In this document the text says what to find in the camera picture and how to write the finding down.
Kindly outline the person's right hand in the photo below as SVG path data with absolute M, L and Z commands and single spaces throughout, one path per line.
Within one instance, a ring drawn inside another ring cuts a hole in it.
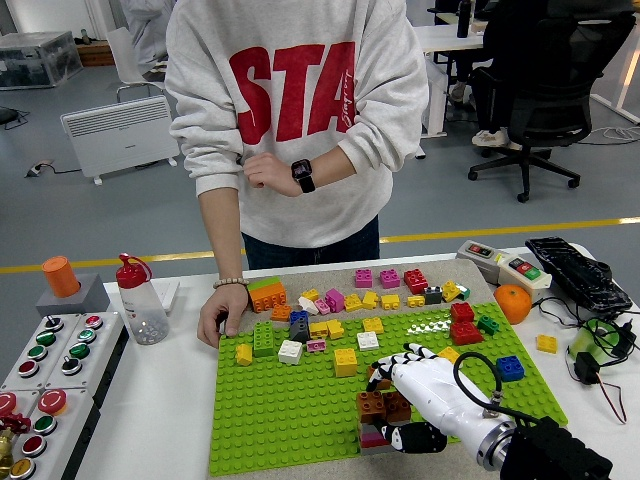
M 218 287 L 200 310 L 197 338 L 211 347 L 218 348 L 222 336 L 219 318 L 226 317 L 224 334 L 234 337 L 238 334 L 247 305 L 248 292 L 243 285 L 229 284 Z

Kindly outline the person's left hand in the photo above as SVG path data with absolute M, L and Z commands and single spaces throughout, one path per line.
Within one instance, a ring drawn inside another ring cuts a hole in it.
M 247 159 L 243 172 L 253 188 L 269 188 L 286 197 L 302 194 L 290 166 L 271 153 L 260 153 Z

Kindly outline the white black-fingered right robot hand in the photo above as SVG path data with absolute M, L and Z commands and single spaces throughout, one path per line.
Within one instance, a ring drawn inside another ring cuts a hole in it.
M 453 436 L 484 469 L 501 469 L 515 422 L 459 372 L 458 362 L 451 363 L 419 344 L 406 343 L 404 348 L 405 353 L 372 364 L 366 390 L 372 392 L 382 381 L 391 381 L 423 420 L 401 426 L 376 420 L 381 435 L 403 453 L 441 452 Z

